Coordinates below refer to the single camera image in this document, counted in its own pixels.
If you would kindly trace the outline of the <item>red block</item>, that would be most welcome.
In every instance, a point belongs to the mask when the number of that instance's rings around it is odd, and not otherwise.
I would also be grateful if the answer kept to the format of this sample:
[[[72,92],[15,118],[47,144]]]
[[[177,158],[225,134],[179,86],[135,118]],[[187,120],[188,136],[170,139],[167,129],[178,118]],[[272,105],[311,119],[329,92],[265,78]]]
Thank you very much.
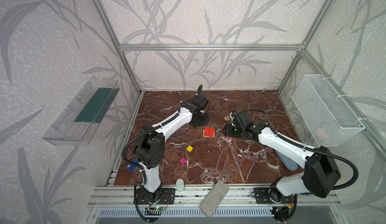
[[[204,136],[209,136],[209,133],[210,133],[210,128],[209,127],[205,127],[204,128]]]
[[[214,137],[214,135],[215,135],[215,129],[213,127],[210,127],[209,128],[209,136]]]

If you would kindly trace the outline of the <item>natural wood block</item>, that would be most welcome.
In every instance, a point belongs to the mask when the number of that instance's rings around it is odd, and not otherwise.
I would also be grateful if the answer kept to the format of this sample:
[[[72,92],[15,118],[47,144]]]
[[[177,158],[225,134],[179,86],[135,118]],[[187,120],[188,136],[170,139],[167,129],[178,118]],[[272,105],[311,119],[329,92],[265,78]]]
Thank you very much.
[[[210,137],[210,138],[214,138],[215,136],[214,135],[203,135],[203,137]]]

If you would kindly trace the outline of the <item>magenta cube block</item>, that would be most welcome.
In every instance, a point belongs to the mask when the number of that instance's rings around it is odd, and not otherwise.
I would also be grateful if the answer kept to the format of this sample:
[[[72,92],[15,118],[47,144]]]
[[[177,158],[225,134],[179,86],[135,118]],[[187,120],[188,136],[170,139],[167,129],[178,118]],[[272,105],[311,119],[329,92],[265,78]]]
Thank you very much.
[[[180,159],[180,163],[181,163],[182,165],[184,165],[184,164],[187,163],[187,160],[186,160],[185,158],[181,158],[181,159]]]

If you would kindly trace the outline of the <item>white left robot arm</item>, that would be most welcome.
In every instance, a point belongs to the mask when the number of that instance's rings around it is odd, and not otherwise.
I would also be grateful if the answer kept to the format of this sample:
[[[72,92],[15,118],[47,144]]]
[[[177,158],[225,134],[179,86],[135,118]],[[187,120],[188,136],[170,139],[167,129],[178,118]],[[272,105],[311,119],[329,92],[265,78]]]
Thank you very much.
[[[122,160],[139,168],[143,175],[141,188],[147,194],[161,190],[159,165],[164,157],[165,143],[182,126],[205,126],[209,115],[205,112],[208,100],[182,102],[176,112],[152,126],[144,125],[139,134],[122,150]]]

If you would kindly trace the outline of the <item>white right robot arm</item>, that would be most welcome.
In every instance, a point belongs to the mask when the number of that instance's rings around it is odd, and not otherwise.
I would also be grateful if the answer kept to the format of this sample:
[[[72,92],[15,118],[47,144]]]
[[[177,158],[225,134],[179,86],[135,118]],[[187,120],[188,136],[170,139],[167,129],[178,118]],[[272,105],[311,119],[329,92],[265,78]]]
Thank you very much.
[[[278,153],[294,161],[304,171],[292,176],[281,177],[274,181],[269,188],[272,201],[280,202],[285,196],[301,193],[311,193],[319,198],[326,198],[332,190],[345,189],[353,185],[359,171],[355,164],[341,156],[334,155],[326,147],[314,148],[304,145],[279,132],[274,132],[264,124],[252,124],[248,128],[226,124],[223,134],[230,138],[245,138],[268,146]],[[349,165],[353,175],[346,183],[338,185],[341,178],[336,161]]]

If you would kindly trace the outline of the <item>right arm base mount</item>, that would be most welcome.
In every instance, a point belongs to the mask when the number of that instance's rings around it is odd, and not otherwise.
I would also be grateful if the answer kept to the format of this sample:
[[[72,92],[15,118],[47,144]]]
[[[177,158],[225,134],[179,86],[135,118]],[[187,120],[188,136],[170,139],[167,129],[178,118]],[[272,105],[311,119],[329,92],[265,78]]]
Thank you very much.
[[[257,187],[253,189],[252,197],[257,204],[292,204],[292,196],[284,196],[276,189]]]

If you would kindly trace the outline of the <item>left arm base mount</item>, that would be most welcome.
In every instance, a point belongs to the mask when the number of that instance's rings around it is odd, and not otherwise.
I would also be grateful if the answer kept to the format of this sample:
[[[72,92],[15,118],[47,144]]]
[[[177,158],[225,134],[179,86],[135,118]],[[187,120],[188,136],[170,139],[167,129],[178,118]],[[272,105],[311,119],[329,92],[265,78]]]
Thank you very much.
[[[136,189],[134,198],[135,204],[174,204],[176,197],[175,188],[159,188],[154,193],[149,192],[144,187]]]

